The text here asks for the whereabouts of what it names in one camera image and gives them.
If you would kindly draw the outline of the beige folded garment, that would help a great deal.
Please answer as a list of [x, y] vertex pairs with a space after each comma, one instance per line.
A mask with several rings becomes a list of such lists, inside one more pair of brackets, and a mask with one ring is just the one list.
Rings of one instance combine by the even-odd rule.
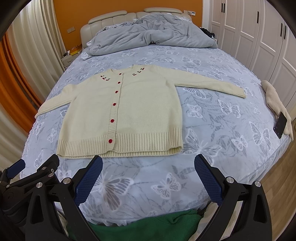
[[292, 119], [289, 113], [287, 112], [287, 109], [281, 102], [278, 96], [278, 93], [276, 92], [276, 89], [267, 80], [262, 80], [261, 86], [265, 92], [266, 105], [275, 114], [276, 120], [278, 119], [280, 112], [282, 112], [287, 118], [287, 124], [285, 126], [285, 130], [283, 134], [289, 136], [290, 139], [293, 141], [294, 138], [293, 138]]

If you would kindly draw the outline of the orange curtain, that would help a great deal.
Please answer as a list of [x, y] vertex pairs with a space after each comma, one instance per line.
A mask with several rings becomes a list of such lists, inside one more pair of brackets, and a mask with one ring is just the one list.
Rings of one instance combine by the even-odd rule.
[[17, 64], [8, 35], [1, 40], [1, 105], [9, 116], [29, 133], [42, 102]]

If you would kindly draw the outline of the white nightstand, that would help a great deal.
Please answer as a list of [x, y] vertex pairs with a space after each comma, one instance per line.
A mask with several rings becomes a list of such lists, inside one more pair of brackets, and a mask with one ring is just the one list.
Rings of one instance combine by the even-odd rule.
[[82, 51], [80, 50], [75, 55], [67, 55], [67, 56], [63, 57], [61, 59], [61, 62], [63, 64], [64, 68], [67, 69], [81, 53], [82, 53]]

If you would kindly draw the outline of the butterfly print bed sheet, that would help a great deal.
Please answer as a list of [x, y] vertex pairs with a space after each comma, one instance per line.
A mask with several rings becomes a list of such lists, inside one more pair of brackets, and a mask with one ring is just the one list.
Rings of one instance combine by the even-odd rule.
[[105, 158], [103, 170], [80, 209], [89, 222], [126, 225], [149, 216], [202, 209], [209, 202], [195, 169], [202, 154], [240, 183], [260, 180], [279, 160], [290, 137], [273, 131], [260, 80], [220, 49], [149, 45], [104, 56], [79, 56], [50, 92], [79, 84], [107, 69], [134, 64], [183, 70], [244, 89], [246, 98], [210, 90], [177, 88], [183, 112], [184, 150], [166, 157]]

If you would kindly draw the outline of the beige padded headboard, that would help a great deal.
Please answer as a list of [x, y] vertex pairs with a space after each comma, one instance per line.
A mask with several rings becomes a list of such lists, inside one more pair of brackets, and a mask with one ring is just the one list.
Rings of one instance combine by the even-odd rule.
[[111, 13], [103, 14], [100, 16], [96, 16], [88, 21], [88, 24], [84, 25], [80, 30], [80, 37], [82, 42], [82, 48], [87, 48], [87, 43], [91, 41], [91, 39], [95, 36], [95, 34], [103, 29], [104, 27], [121, 24], [124, 22], [132, 22], [135, 19], [142, 18], [143, 16], [152, 14], [152, 13], [169, 13], [174, 16], [178, 16], [181, 18], [186, 18], [191, 20], [190, 15], [185, 12], [183, 13], [179, 9], [174, 8], [162, 8], [162, 7], [154, 7], [154, 8], [145, 8], [143, 11], [139, 11], [137, 13], [128, 13], [127, 11], [114, 11]]

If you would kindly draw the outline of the green garment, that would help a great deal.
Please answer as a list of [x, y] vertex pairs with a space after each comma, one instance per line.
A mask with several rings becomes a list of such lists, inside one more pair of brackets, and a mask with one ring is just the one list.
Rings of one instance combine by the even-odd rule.
[[195, 209], [151, 216], [126, 226], [90, 223], [100, 240], [189, 240], [202, 216]]

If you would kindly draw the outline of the black smartphone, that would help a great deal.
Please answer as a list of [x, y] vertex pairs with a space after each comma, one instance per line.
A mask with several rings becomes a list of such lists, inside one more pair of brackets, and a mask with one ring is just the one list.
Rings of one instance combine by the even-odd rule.
[[278, 118], [276, 120], [276, 124], [273, 127], [273, 131], [279, 139], [281, 139], [281, 137], [283, 135], [286, 124], [287, 124], [287, 118], [285, 117], [285, 115], [282, 112], [280, 112], [280, 115], [278, 116]]

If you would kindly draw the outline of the cream knit cardigan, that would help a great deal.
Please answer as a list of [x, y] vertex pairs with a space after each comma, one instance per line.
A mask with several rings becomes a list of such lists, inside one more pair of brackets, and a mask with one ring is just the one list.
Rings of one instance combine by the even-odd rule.
[[133, 65], [66, 85], [41, 105], [38, 115], [68, 105], [56, 150], [66, 159], [173, 155], [183, 148], [178, 86], [245, 97], [242, 88], [229, 82]]

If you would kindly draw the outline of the cream curtain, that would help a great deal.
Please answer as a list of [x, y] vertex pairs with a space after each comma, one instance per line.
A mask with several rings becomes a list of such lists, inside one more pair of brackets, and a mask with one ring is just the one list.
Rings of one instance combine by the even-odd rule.
[[[64, 73], [66, 53], [53, 1], [31, 1], [6, 31], [13, 55], [24, 77], [43, 103]], [[28, 133], [1, 105], [1, 169], [17, 161]]]

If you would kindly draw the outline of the grey crumpled duvet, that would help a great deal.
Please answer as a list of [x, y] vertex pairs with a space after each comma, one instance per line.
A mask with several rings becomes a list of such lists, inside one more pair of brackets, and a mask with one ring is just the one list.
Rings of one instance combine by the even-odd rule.
[[91, 56], [100, 56], [150, 44], [217, 48], [216, 40], [192, 22], [170, 14], [150, 14], [115, 28], [100, 30], [89, 42], [85, 52]]

